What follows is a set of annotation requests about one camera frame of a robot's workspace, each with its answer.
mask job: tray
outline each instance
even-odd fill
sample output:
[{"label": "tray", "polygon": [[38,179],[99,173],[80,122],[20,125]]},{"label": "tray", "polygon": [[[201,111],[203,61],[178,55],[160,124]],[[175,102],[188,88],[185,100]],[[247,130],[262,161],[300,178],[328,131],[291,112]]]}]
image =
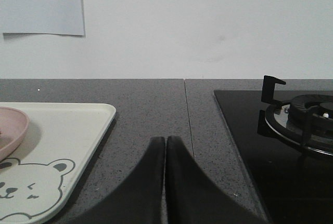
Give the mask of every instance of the tray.
[{"label": "tray", "polygon": [[65,205],[116,109],[100,103],[9,103],[30,125],[0,162],[0,223],[44,223]]}]

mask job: gray countertop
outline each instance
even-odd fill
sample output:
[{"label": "gray countertop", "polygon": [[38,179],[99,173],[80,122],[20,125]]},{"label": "gray countertop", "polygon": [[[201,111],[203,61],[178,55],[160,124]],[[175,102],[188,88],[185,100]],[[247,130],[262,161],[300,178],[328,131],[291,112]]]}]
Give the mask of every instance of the gray countertop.
[{"label": "gray countertop", "polygon": [[[0,80],[2,102],[90,102],[116,107],[102,141],[64,209],[64,223],[89,209],[130,173],[153,136],[181,136],[210,179],[240,205],[265,218],[232,141],[215,89],[261,89],[262,80]],[[331,80],[288,80],[277,89],[333,89]],[[165,204],[162,209],[166,222]]]}]

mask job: black stovetop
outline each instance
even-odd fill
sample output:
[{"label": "black stovetop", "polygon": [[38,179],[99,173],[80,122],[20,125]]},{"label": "black stovetop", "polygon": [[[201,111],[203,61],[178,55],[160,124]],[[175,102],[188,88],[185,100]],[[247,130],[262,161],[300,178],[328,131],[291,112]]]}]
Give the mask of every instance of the black stovetop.
[{"label": "black stovetop", "polygon": [[[274,96],[289,100],[304,94],[333,91],[275,91]],[[266,128],[259,121],[260,110],[268,107],[261,91],[219,90],[215,96],[270,221],[333,223],[333,159],[302,153]]]}]

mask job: pink bowl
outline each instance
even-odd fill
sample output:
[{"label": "pink bowl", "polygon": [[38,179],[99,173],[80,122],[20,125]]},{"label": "pink bowl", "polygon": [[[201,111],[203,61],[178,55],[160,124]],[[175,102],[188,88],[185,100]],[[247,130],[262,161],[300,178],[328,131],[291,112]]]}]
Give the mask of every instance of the pink bowl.
[{"label": "pink bowl", "polygon": [[28,116],[14,108],[0,107],[0,161],[23,141],[29,125]]}]

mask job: bear face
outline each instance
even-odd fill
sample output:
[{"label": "bear face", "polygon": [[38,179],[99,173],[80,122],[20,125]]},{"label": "bear face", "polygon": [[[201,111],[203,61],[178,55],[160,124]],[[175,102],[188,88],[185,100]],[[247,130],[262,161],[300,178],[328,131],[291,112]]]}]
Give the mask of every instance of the bear face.
[{"label": "bear face", "polygon": [[50,210],[62,197],[63,176],[74,167],[69,159],[49,164],[21,164],[17,158],[1,161],[0,220],[14,215],[31,219]]}]

